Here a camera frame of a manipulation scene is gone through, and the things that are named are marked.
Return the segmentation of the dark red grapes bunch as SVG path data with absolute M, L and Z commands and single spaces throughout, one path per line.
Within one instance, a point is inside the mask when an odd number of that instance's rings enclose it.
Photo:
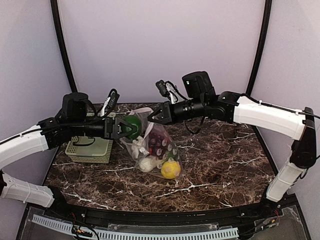
M 153 128 L 148 134 L 148 152 L 159 160 L 165 160 L 170 151 L 173 150 L 173 143 L 165 130 Z

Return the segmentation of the clear zip top bag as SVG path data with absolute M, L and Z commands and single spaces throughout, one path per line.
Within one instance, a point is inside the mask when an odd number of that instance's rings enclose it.
M 137 127 L 137 132 L 123 137 L 135 168 L 159 178 L 177 180 L 183 175 L 178 148 L 166 128 L 148 121 L 153 113 L 150 107 L 138 108 L 124 117 L 124 121 Z

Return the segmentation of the green leafy vegetable toy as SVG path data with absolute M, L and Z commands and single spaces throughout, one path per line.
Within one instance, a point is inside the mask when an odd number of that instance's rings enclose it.
M 142 172 L 149 173 L 161 163 L 161 159 L 158 159 L 156 156 L 149 155 L 140 160 L 138 167 Z

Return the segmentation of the yellow lemon toy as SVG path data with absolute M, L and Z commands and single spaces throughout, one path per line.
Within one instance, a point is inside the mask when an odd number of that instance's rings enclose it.
M 181 173 L 181 166 L 179 162 L 165 162 L 161 167 L 161 174 L 165 179 L 175 179 Z

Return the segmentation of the white garlic toy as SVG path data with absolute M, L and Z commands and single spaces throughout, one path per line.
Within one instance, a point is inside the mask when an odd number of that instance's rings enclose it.
M 133 159 L 138 159 L 140 154 L 145 154 L 145 148 L 143 147 L 144 139 L 141 136 L 138 136 L 132 141 L 131 145 L 131 156 Z

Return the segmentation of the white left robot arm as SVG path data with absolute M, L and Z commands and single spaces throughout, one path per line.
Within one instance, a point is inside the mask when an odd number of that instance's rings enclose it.
M 98 115 L 86 93 L 66 94 L 56 116 L 39 121 L 29 129 L 1 141 L 0 167 L 3 169 L 32 154 L 54 149 L 73 137 L 118 140 L 136 133 L 137 126 L 109 116 L 119 97 L 117 91 L 112 89 L 101 109 L 103 114 Z M 4 171 L 0 172 L 0 196 L 44 208 L 50 208 L 64 198 L 54 187 L 16 179 Z

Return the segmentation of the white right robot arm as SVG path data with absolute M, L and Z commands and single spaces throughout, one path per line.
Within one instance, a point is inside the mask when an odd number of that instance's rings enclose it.
M 160 94 L 168 98 L 147 119 L 161 125 L 181 123 L 194 118 L 209 118 L 226 123 L 246 124 L 271 130 L 293 139 L 291 155 L 268 185 L 264 198 L 279 202 L 287 190 L 319 159 L 313 110 L 291 109 L 256 100 L 245 93 L 224 91 L 216 94 L 206 71 L 182 77 L 188 95 L 180 102 L 171 96 L 167 83 L 156 82 Z

